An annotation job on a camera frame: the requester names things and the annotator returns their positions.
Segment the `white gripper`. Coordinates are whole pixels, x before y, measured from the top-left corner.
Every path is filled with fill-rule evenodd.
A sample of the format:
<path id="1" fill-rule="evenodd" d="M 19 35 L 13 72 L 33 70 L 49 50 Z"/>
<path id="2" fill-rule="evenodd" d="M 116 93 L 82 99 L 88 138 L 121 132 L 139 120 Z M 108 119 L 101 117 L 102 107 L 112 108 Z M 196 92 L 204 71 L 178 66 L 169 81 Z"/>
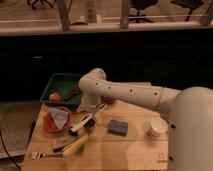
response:
<path id="1" fill-rule="evenodd" d="M 99 95 L 84 93 L 81 97 L 81 103 L 77 111 L 93 113 L 97 110 L 100 104 L 101 104 L 101 99 Z"/>

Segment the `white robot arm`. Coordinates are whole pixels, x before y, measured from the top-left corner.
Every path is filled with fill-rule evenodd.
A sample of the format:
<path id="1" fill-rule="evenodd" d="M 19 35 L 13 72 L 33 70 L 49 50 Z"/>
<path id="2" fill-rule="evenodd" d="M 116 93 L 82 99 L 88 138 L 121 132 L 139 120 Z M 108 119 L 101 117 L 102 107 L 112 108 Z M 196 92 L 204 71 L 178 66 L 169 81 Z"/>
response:
<path id="1" fill-rule="evenodd" d="M 111 82 L 100 68 L 82 76 L 79 87 L 87 110 L 106 96 L 168 115 L 168 171 L 213 171 L 213 89 Z"/>

